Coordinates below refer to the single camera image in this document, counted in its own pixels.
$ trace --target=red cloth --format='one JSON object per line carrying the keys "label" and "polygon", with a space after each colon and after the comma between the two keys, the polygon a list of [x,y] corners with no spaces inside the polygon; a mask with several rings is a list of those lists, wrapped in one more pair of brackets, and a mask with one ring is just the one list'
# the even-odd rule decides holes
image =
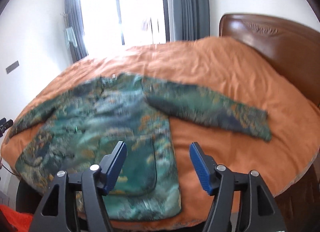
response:
{"label": "red cloth", "polygon": [[7,221],[13,225],[18,232],[29,231],[33,215],[16,212],[5,205],[0,205],[0,210],[4,214]]}

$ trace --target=green patterned jacket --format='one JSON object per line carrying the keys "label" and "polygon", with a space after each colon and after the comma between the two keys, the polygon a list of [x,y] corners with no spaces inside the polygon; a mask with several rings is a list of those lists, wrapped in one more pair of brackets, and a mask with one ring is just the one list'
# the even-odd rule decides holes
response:
{"label": "green patterned jacket", "polygon": [[[104,197],[110,218],[175,216],[181,205],[168,116],[271,139],[266,111],[205,87],[120,74],[83,83],[16,121],[10,137],[38,123],[44,125],[15,168],[30,186],[44,193],[59,170],[84,171],[122,140],[127,159],[114,190]],[[84,211],[81,193],[77,207]]]}

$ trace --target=bed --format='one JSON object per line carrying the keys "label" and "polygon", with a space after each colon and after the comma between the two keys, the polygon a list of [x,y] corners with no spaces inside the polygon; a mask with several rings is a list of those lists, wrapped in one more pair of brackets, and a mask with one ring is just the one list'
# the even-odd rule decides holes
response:
{"label": "bed", "polygon": [[[123,71],[209,86],[235,100],[268,110],[274,133],[274,142],[271,140],[270,144],[170,118],[182,212],[157,222],[114,221],[115,227],[174,229],[195,226],[205,220],[212,199],[202,191],[188,160],[188,145],[192,141],[199,142],[206,153],[233,171],[259,170],[273,195],[278,196],[289,231],[298,231],[296,217],[302,220],[302,214],[307,215],[306,210],[319,202],[317,180],[311,166],[320,145],[320,33],[285,19],[229,14],[220,21],[220,36],[224,38],[134,47],[112,59],[86,58],[53,80],[21,113],[20,116],[92,77],[110,77]],[[37,125],[12,139],[8,139],[8,135],[4,139],[1,155],[12,168],[40,127]],[[293,136],[288,130],[299,135]],[[238,202],[236,194],[234,213]]]}

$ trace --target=jacket sleeve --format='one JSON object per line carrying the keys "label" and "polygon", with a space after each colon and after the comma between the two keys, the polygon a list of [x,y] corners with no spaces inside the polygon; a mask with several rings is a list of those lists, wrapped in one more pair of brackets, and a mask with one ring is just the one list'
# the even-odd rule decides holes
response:
{"label": "jacket sleeve", "polygon": [[99,87],[102,87],[101,78],[80,84],[53,99],[39,104],[14,122],[10,130],[9,138],[39,123],[45,123],[59,107],[64,106],[76,97],[84,96],[92,90],[95,90],[96,93],[102,92],[98,90]]}
{"label": "jacket sleeve", "polygon": [[266,111],[209,88],[144,77],[142,89],[150,106],[170,116],[271,140]]}

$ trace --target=silver screw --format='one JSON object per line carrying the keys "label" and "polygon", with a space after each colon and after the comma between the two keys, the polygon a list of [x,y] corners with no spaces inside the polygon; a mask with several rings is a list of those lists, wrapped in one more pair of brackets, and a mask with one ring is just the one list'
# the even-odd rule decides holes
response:
{"label": "silver screw", "polygon": [[258,177],[259,176],[259,172],[256,170],[251,171],[251,175],[254,177]]}
{"label": "silver screw", "polygon": [[98,165],[98,164],[94,164],[94,165],[91,165],[90,166],[90,170],[91,171],[96,171],[96,170],[98,170],[100,168],[100,166]]}
{"label": "silver screw", "polygon": [[217,166],[217,170],[219,170],[219,171],[225,171],[225,170],[226,170],[226,167],[225,167],[224,165],[220,164],[220,165]]}
{"label": "silver screw", "polygon": [[65,174],[66,174],[65,171],[58,171],[57,176],[58,176],[58,177],[62,177],[62,176],[64,176]]}

